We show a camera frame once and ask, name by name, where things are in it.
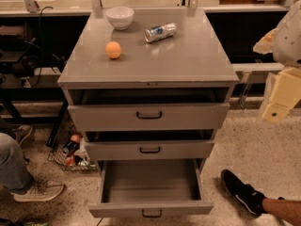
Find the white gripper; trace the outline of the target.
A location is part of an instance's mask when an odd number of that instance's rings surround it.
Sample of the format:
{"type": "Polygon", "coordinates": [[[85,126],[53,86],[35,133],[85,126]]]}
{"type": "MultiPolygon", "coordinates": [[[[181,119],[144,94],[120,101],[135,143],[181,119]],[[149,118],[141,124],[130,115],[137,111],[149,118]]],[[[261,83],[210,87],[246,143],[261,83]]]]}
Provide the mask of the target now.
{"type": "Polygon", "coordinates": [[[269,103],[263,110],[261,118],[265,122],[279,123],[301,100],[301,70],[290,67],[276,75],[269,103]]]}

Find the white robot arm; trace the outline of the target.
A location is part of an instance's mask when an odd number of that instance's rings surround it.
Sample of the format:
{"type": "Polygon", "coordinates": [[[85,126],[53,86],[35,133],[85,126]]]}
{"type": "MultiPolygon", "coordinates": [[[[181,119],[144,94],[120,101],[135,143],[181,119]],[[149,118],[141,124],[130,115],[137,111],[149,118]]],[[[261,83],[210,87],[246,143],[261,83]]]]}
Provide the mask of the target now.
{"type": "Polygon", "coordinates": [[[253,47],[259,54],[273,54],[284,66],[266,80],[261,119],[279,123],[301,101],[301,2],[296,2],[278,23],[253,47]]]}

